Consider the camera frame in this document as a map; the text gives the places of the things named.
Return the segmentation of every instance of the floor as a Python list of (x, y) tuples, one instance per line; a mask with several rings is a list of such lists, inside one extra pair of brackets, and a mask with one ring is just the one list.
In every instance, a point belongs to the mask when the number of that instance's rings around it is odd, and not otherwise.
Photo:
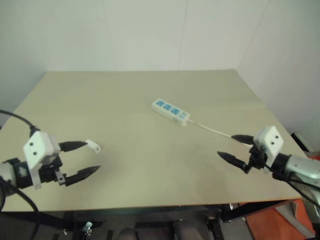
[[(206, 218), (199, 211), (179, 211), (166, 213), (143, 213), (131, 215), (113, 215), (95, 218), (97, 221), (105, 221), (101, 227), (93, 230), (92, 240), (114, 240), (118, 233), (126, 227), (134, 227), (136, 222), (166, 222), (183, 219), (197, 228), (203, 240), (213, 240), (205, 225)], [(33, 223), (0, 216), (0, 240), (21, 240), (29, 237), (33, 229)], [(247, 223), (238, 219), (230, 223), (221, 223), (221, 229), (226, 240), (253, 240)], [(113, 230), (112, 238), (107, 238), (109, 230)], [(168, 240), (169, 231), (165, 228), (139, 228), (141, 240)], [(72, 234), (65, 235), (61, 230), (41, 225), (35, 240), (52, 240), (54, 234), (58, 234), (58, 240), (71, 240)]]

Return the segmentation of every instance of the white wall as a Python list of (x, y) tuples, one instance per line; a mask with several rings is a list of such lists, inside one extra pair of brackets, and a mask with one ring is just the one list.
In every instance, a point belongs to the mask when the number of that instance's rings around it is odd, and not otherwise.
[(319, 10), (317, 0), (2, 0), (0, 109), (46, 71), (238, 69), (292, 131), (317, 107)]

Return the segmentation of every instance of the beige tabletop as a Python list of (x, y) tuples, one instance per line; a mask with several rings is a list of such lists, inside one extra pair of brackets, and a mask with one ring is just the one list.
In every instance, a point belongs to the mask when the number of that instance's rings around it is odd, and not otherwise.
[[(23, 191), (40, 211), (187, 206), (299, 198), (263, 171), (244, 174), (217, 151), (248, 161), (249, 148), (192, 123), (181, 127), (152, 111), (162, 98), (193, 121), (227, 133), (255, 135), (274, 125), (282, 153), (303, 156), (284, 127), (235, 70), (176, 72), (48, 72), (15, 113), (59, 142), (91, 139), (102, 147), (61, 153), (68, 176), (101, 168), (65, 187), (57, 182)], [(29, 128), (11, 118), (0, 131), (1, 159), (25, 161)], [(4, 211), (31, 211), (18, 195)]]

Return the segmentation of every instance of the white cable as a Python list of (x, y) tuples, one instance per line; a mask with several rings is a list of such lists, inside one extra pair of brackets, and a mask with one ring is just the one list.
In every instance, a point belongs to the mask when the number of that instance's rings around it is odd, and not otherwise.
[[(190, 122), (190, 123), (192, 123), (192, 124), (195, 124), (195, 125), (197, 125), (197, 126), (199, 126), (199, 127), (201, 127), (201, 128), (207, 129), (207, 130), (209, 130), (209, 131), (211, 131), (211, 132), (214, 132), (214, 133), (216, 133), (216, 134), (220, 134), (220, 135), (225, 136), (225, 137), (227, 137), (227, 138), (233, 139), (230, 135), (228, 135), (228, 134), (226, 134), (226, 133), (223, 133), (223, 132), (221, 132), (221, 131), (214, 130), (214, 129), (210, 128), (210, 127), (207, 127), (207, 126), (205, 126), (205, 125), (202, 125), (202, 124), (200, 124), (200, 123), (197, 123), (197, 122), (195, 122), (195, 121), (192, 121), (191, 119), (189, 119), (188, 122)], [(249, 147), (249, 148), (252, 147), (251, 145), (246, 144), (246, 143), (242, 143), (242, 142), (241, 142), (241, 144), (243, 144), (243, 145), (245, 145), (245, 146), (247, 146), (247, 147)]]

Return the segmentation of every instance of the white power strip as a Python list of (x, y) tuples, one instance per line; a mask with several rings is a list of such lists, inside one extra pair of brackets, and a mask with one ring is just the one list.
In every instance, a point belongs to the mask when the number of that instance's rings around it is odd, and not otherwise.
[(190, 118), (190, 113), (181, 110), (180, 108), (162, 100), (161, 98), (155, 100), (152, 103), (151, 108), (153, 111), (161, 114), (169, 120), (176, 122), (180, 126), (186, 126), (187, 121)]

